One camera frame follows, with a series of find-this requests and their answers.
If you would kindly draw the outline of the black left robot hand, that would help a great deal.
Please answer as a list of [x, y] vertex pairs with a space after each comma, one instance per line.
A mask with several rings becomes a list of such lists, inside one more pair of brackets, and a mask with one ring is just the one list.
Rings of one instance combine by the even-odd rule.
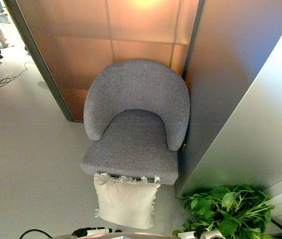
[[111, 233], [111, 228], [105, 228], [105, 227], [96, 227], [96, 228], [80, 228], [72, 232], [73, 236], [76, 236], [78, 238], [85, 237], [85, 236], [92, 236], [96, 234], [104, 234], [104, 233]]

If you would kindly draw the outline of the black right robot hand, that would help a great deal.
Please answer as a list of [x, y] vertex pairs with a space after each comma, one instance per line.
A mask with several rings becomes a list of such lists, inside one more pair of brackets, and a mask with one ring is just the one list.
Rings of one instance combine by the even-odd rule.
[[205, 229], [197, 229], [196, 231], [178, 233], [177, 237], [181, 239], [199, 239]]

